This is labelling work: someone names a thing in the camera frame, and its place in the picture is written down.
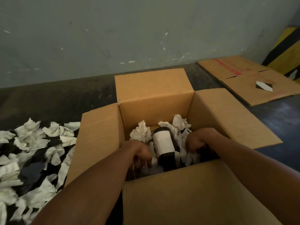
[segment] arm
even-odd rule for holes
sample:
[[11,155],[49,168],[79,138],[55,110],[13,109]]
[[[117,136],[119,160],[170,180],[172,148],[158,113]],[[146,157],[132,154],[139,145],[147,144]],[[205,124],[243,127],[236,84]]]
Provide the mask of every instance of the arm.
[[214,150],[239,181],[284,225],[300,221],[300,173],[258,151],[203,128],[188,135],[186,149]]
[[126,141],[117,151],[99,161],[67,185],[37,215],[32,225],[105,224],[122,190],[134,158],[138,167],[152,155],[138,140]]

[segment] bottle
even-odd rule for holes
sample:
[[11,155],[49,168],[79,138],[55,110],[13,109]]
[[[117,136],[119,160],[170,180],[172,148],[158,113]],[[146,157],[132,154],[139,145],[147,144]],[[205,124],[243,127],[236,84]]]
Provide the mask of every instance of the bottle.
[[158,164],[163,167],[163,171],[175,170],[175,149],[176,141],[168,127],[159,127],[154,130],[153,141],[155,145]]

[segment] flattened cardboard box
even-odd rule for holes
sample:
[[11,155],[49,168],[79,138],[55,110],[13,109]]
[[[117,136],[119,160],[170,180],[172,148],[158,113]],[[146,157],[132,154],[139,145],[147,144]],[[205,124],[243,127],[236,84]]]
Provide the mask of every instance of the flattened cardboard box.
[[[66,185],[117,150],[142,120],[153,126],[180,114],[192,130],[214,127],[253,149],[282,143],[226,89],[194,91],[184,69],[118,75],[115,82],[118,103],[82,115]],[[197,215],[214,215],[207,224],[278,224],[220,160],[126,182],[123,208],[125,225],[198,224]]]
[[[282,74],[240,56],[198,61],[231,91],[250,106],[300,94],[300,85]],[[256,82],[271,84],[273,91],[256,87]]]

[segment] scuffed wall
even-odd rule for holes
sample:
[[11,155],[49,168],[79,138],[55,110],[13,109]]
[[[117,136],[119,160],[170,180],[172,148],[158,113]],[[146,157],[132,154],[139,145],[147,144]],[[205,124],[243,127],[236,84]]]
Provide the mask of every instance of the scuffed wall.
[[0,0],[0,88],[243,55],[261,63],[300,0]]

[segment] left hand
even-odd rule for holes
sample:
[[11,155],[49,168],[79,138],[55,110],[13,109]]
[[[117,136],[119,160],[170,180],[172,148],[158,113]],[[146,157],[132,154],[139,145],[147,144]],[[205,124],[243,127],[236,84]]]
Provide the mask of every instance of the left hand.
[[148,145],[139,140],[129,140],[124,142],[122,147],[128,147],[133,150],[133,163],[136,169],[143,167],[146,163],[149,168],[151,167],[152,155],[149,151]]

